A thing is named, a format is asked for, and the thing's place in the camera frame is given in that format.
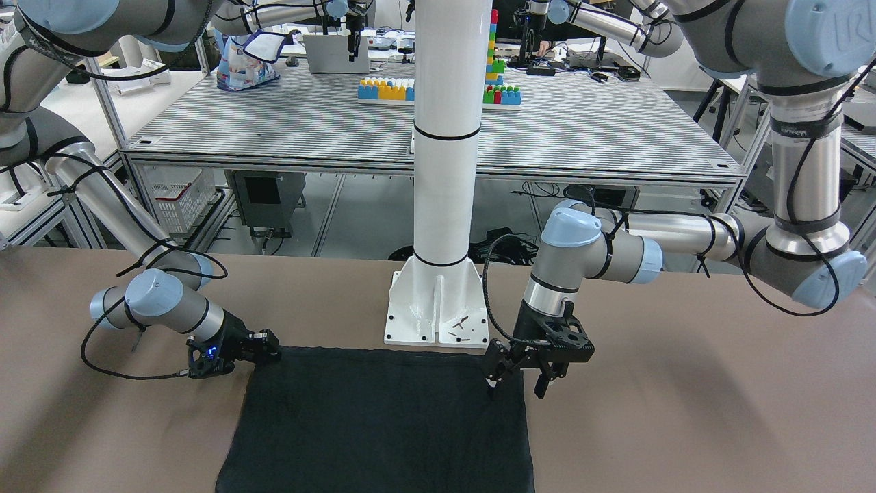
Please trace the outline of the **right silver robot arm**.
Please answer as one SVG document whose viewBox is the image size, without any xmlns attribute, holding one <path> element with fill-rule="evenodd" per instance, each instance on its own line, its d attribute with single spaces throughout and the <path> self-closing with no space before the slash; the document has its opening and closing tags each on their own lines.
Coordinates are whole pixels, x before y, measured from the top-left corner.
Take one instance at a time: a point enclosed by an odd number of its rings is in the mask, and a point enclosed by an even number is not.
<svg viewBox="0 0 876 493">
<path fill-rule="evenodd" d="M 93 297 L 96 327 L 138 329 L 163 325 L 184 335 L 188 367 L 180 377 L 204 379 L 232 372 L 237 361 L 278 361 L 271 331 L 254 333 L 201 294 L 218 262 L 179 246 L 122 187 L 94 145 L 44 98 L 84 58 L 96 57 L 126 35 L 184 48 L 201 37 L 222 1 L 18 1 L 2 27 L 2 171 L 40 163 L 112 232 L 141 273 L 125 287 Z"/>
</svg>

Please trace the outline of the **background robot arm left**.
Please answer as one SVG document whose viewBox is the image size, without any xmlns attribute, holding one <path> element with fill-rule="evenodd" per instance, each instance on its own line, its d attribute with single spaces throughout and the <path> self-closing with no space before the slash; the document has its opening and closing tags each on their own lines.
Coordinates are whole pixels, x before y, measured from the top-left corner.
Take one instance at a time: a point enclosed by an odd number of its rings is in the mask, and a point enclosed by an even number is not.
<svg viewBox="0 0 876 493">
<path fill-rule="evenodd" d="M 344 20 L 352 42 L 351 56 L 359 58 L 359 42 L 367 24 L 368 9 L 367 1 L 228 1 L 219 7 L 211 24 L 228 37 L 244 37 L 250 56 L 272 64 L 281 53 L 285 37 L 269 28 L 330 16 Z M 237 361 L 266 363 L 281 359 L 281 346 L 275 334 L 268 329 L 253 333 L 228 312 L 222 313 L 217 327 L 208 329 L 207 335 L 187 339 L 189 378 L 228 374 Z"/>
</svg>

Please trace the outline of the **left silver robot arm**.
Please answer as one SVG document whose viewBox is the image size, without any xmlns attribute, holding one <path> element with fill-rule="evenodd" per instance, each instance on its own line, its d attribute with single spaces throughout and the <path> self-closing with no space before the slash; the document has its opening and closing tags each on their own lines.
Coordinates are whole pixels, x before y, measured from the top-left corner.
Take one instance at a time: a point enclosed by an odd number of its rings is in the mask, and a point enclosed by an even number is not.
<svg viewBox="0 0 876 493">
<path fill-rule="evenodd" d="M 679 36 L 711 75 L 753 75 L 769 104 L 773 199 L 741 214 L 636 210 L 595 197 L 557 203 L 541 234 L 512 333 L 482 359 L 492 390 L 525 369 L 545 396 L 593 343 L 574 316 L 585 279 L 651 283 L 663 253 L 737 266 L 818 316 L 856 290 L 867 258 L 841 219 L 842 103 L 874 62 L 873 1 L 637 2 L 660 40 Z"/>
</svg>

